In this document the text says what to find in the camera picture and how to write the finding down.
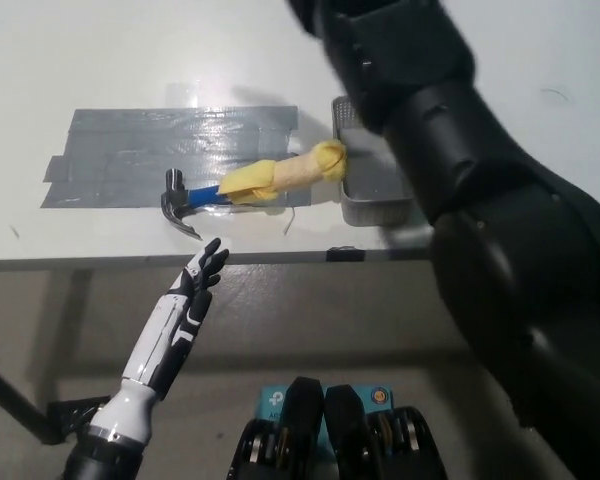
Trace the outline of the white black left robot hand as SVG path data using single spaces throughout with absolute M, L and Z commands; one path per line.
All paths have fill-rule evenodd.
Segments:
M 122 377 L 164 399 L 183 367 L 213 298 L 229 251 L 215 238 L 205 245 L 159 298 L 127 361 Z

